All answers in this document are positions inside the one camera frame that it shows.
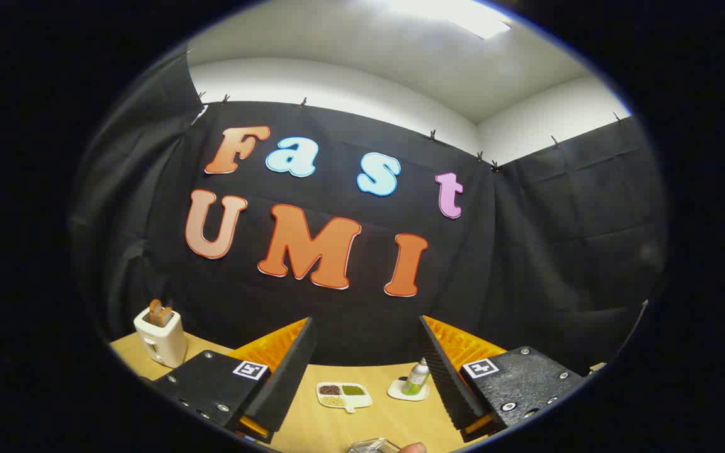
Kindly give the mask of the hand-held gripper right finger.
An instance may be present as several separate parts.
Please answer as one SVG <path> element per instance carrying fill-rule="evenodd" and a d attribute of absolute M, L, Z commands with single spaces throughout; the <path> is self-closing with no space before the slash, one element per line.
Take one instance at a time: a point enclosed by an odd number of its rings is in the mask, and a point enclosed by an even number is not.
<path fill-rule="evenodd" d="M 506 350 L 431 316 L 419 325 L 423 358 L 464 442 L 523 424 L 584 382 L 534 347 Z"/>

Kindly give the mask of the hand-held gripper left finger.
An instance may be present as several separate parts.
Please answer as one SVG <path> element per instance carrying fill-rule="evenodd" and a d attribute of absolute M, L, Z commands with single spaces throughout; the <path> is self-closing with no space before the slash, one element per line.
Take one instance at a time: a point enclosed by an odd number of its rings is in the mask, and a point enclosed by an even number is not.
<path fill-rule="evenodd" d="M 316 346 L 308 316 L 227 354 L 204 350 L 149 386 L 222 429 L 270 444 Z"/>

